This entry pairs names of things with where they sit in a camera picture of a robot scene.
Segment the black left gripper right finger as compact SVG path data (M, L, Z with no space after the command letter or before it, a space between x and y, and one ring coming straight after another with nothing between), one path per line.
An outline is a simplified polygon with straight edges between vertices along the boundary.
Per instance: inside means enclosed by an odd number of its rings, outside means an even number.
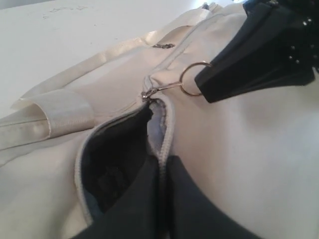
M166 162L166 194L171 239L258 238L209 201L178 156Z

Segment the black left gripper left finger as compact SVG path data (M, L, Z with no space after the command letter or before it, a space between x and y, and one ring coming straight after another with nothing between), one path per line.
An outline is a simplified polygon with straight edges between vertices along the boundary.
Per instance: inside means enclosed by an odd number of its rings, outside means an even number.
M157 239L158 177L156 159L147 159L135 181L101 218L79 234L81 239Z

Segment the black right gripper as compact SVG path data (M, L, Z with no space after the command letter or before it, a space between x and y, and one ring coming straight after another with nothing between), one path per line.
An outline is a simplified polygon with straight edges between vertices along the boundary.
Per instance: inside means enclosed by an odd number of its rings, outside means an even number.
M247 0L249 15L265 3L299 15L249 16L231 42L195 78L208 103L248 92L306 86L319 71L318 0Z

